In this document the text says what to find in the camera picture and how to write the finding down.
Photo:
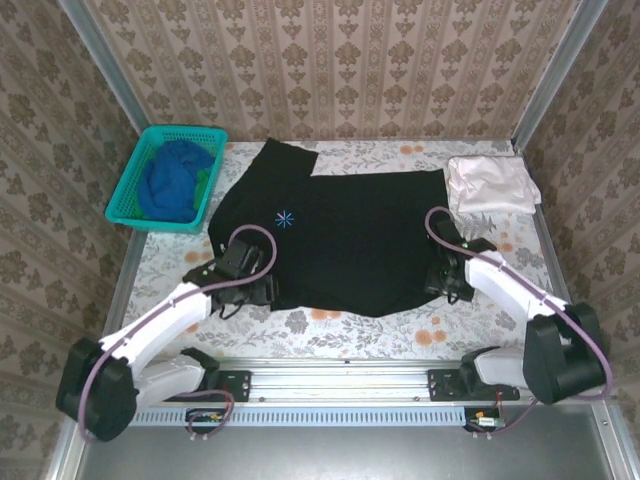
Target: black t-shirt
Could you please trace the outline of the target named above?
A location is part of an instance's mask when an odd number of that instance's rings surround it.
[[[269,139],[209,224],[216,256],[244,224],[275,237],[272,310],[300,306],[379,317],[419,307],[435,255],[424,218],[447,205],[442,170],[311,176],[317,153]],[[260,233],[240,238],[271,253]]]

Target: blue star logo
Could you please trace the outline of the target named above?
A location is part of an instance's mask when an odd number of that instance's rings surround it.
[[[276,225],[278,227],[287,228],[293,225],[293,214],[291,212],[287,212],[283,210],[282,213],[278,213],[276,215]]]

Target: blue cloth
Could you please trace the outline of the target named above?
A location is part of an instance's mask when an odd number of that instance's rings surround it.
[[[193,221],[198,171],[212,163],[209,152],[193,142],[176,140],[162,145],[156,158],[145,166],[138,184],[142,212],[151,220]]]

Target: patterned wallpaper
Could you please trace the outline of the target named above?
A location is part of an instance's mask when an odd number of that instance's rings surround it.
[[[610,1],[525,154],[574,300],[596,308],[640,446],[640,1]]]
[[[152,123],[510,138],[579,0],[87,0]]]
[[[128,232],[103,210],[135,143],[55,1],[0,2],[0,478],[39,478],[69,346],[98,336]]]

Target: teal basket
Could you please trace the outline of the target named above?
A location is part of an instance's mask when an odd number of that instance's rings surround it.
[[[190,223],[159,222],[147,218],[138,205],[138,183],[145,165],[156,156],[156,151],[165,142],[172,140],[190,140],[197,143],[215,159],[206,170],[209,178],[204,189],[196,190],[194,208],[198,211]],[[156,125],[148,127],[131,154],[129,163],[120,177],[111,201],[105,211],[107,220],[122,223],[141,231],[161,231],[174,233],[199,233],[205,218],[211,191],[216,183],[222,155],[227,143],[227,132],[218,128],[188,127],[180,125]]]

